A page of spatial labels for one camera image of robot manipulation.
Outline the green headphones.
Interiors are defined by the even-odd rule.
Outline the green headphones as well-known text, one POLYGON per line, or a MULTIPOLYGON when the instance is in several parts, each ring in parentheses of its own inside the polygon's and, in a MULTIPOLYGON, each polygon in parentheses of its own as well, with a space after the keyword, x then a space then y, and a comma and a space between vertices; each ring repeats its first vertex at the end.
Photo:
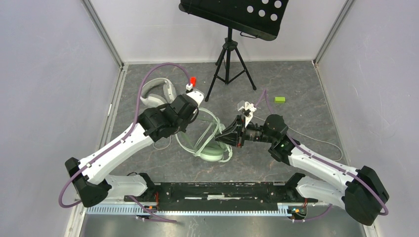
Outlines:
POLYGON ((181 148, 183 148, 186 152, 191 153, 194 157, 201 158, 202 160, 208 162, 228 162, 233 156, 232 147, 215 141, 215 136, 220 134, 226 126, 220 121, 219 117, 217 117, 210 110, 200 108, 200 112, 208 114, 211 119, 206 119, 203 116, 198 117, 199 120, 208 121, 209 125, 199 137, 195 145, 191 148, 183 145, 178 135, 181 135, 189 145, 192 145, 192 143, 189 137, 185 133, 181 132, 174 136, 176 141, 181 148))

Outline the white grey headphones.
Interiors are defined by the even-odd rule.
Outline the white grey headphones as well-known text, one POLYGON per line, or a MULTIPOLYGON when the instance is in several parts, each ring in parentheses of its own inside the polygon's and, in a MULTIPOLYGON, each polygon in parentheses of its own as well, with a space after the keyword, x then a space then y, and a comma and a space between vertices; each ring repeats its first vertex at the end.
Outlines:
POLYGON ((140 100, 147 108, 172 103, 177 97, 173 83, 167 78, 155 78, 142 87, 140 100))

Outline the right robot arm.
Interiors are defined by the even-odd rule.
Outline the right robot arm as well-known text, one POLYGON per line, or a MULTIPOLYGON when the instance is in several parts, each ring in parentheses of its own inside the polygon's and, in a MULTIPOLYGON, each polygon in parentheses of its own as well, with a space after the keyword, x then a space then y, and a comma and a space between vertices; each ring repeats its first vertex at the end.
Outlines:
POLYGON ((316 199, 337 206, 357 222, 370 226, 378 216, 386 216, 389 193, 376 171, 368 166, 355 168, 341 164, 309 149, 288 135, 289 127, 282 116, 270 114, 263 125, 247 122, 244 115, 220 134, 217 142, 241 148, 245 141, 269 143, 271 157, 286 165, 305 170, 318 177, 316 181, 300 175, 296 183, 286 186, 291 201, 316 199))

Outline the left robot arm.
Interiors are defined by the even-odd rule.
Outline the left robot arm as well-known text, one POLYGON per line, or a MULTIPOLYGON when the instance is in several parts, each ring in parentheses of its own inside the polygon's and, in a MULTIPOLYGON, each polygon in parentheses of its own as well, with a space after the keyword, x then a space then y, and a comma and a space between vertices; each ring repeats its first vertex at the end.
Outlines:
POLYGON ((145 109, 117 138, 95 153, 82 158, 69 158, 65 167, 84 207, 93 207, 107 198, 139 197, 150 201, 155 187, 146 175, 111 175, 117 166, 133 154, 153 145, 161 138, 184 132, 199 113, 204 95, 198 91, 178 95, 172 103, 145 109))

